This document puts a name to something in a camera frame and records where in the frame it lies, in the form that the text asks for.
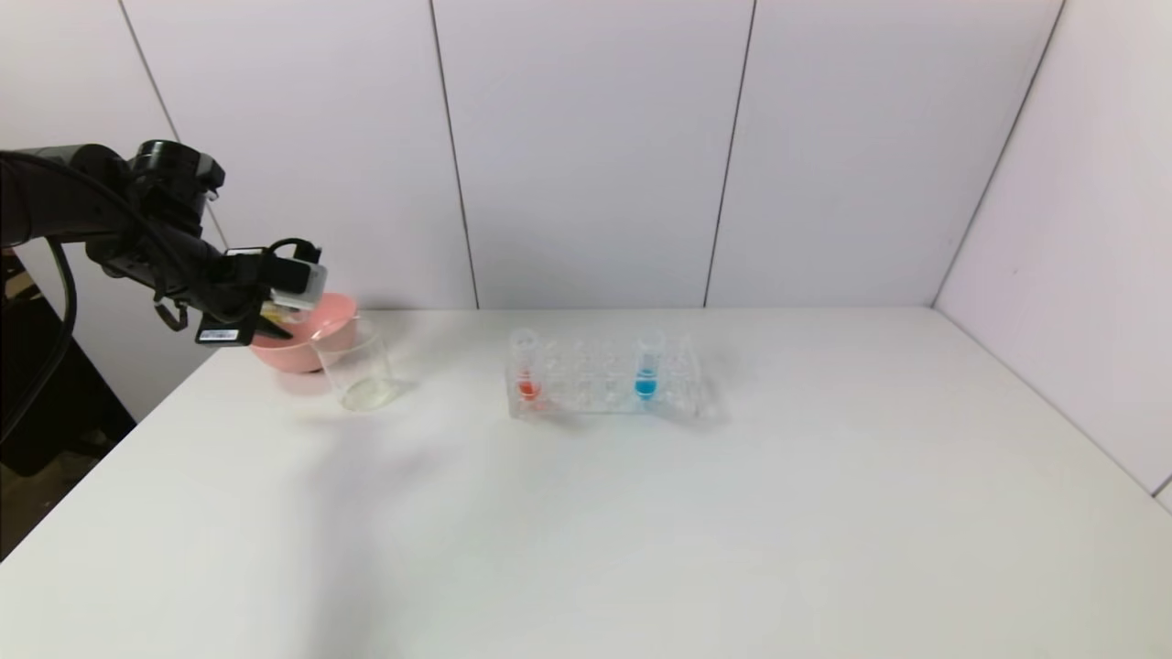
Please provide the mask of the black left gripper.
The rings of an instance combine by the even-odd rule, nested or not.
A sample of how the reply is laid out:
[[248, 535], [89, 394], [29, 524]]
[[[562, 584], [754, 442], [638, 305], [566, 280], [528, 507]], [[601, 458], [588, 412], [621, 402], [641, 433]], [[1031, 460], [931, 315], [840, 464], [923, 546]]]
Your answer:
[[207, 247], [195, 266], [195, 308], [202, 320], [195, 342], [205, 347], [248, 346], [252, 338], [289, 340], [289, 330], [261, 315], [270, 285], [261, 271], [267, 247], [226, 252]]

